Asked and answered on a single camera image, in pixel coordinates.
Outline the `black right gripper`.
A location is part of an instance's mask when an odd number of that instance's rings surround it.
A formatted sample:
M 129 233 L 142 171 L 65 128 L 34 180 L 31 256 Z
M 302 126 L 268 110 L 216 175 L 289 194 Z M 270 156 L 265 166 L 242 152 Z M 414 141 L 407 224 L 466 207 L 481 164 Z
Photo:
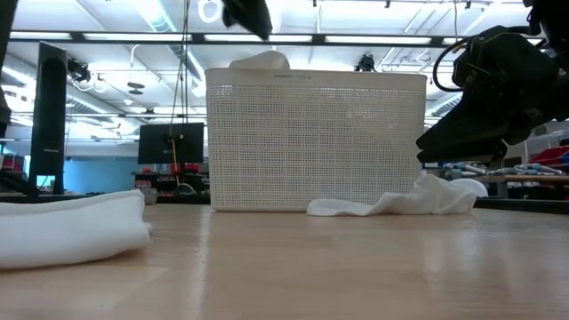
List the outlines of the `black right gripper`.
M 527 138 L 551 120 L 569 119 L 569 59 L 550 57 L 526 34 L 506 34 L 504 26 L 489 28 L 456 59 L 466 74 L 461 103 L 427 129 L 416 145 L 422 163 L 500 162 L 504 152 L 474 155 L 428 150 L 479 140 Z

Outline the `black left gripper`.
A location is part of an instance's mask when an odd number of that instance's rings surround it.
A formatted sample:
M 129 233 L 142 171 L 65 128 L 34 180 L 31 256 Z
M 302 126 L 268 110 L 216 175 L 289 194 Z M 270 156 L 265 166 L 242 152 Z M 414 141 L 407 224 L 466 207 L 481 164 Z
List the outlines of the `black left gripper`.
M 221 0 L 222 22 L 226 27 L 238 24 L 249 27 L 261 40 L 268 40 L 272 33 L 272 22 L 265 0 Z

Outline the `white leaf-print garment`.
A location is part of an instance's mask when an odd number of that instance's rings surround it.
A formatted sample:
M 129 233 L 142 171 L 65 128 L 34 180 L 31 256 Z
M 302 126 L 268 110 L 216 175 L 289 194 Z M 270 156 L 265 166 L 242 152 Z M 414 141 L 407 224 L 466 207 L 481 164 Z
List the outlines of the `white leaf-print garment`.
M 233 60 L 229 68 L 289 70 L 291 66 L 281 52 L 266 51 L 241 60 Z

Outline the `wooden table with clothes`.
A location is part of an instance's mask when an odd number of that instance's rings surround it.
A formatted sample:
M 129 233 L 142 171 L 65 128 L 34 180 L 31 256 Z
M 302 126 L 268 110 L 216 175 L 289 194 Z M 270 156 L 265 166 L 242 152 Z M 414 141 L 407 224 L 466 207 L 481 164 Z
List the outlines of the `wooden table with clothes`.
M 498 195 L 504 198 L 508 197 L 510 182 L 532 182 L 555 187 L 569 185 L 569 174 L 542 164 L 517 164 L 489 170 L 472 164 L 449 163 L 444 164 L 443 169 L 448 180 L 470 179 L 496 184 Z

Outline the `long white sock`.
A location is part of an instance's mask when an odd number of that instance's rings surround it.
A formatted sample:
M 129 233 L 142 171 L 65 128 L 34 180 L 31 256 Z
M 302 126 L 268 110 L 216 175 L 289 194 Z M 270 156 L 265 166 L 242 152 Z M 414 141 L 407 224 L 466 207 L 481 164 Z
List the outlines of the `long white sock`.
M 427 175 L 417 179 L 408 194 L 385 192 L 375 204 L 320 198 L 308 204 L 306 214 L 312 217 L 468 214 L 476 201 L 477 195 L 468 188 Z

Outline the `white perforated plastic laundry basket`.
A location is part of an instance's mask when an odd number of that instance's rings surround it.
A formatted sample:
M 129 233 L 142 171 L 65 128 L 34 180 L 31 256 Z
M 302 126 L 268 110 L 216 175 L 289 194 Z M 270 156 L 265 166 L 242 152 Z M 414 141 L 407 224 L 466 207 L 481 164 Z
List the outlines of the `white perforated plastic laundry basket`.
M 212 68 L 210 196 L 220 212 L 375 204 L 421 174 L 427 79 L 417 74 Z

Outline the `black computer monitor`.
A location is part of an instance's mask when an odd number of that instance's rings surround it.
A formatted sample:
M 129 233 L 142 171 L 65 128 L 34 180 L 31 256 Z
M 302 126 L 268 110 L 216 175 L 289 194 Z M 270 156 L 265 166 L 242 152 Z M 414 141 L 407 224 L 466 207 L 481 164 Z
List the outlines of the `black computer monitor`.
M 203 160 L 203 123 L 140 127 L 138 164 L 199 164 Z

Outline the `tall black tower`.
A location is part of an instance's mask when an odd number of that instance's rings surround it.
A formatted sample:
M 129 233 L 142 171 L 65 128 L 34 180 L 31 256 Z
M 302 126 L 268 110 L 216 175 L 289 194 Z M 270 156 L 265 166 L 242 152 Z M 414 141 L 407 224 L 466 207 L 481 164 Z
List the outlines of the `tall black tower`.
M 62 195 L 67 99 L 67 52 L 39 43 L 29 180 L 53 177 L 52 192 Z

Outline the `white t-shirt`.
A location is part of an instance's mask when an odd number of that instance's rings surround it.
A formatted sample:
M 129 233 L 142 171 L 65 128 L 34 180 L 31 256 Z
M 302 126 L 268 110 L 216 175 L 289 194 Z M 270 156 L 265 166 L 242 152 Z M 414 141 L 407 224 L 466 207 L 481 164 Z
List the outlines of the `white t-shirt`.
M 150 242 L 138 190 L 43 204 L 0 203 L 0 269 L 103 260 Z

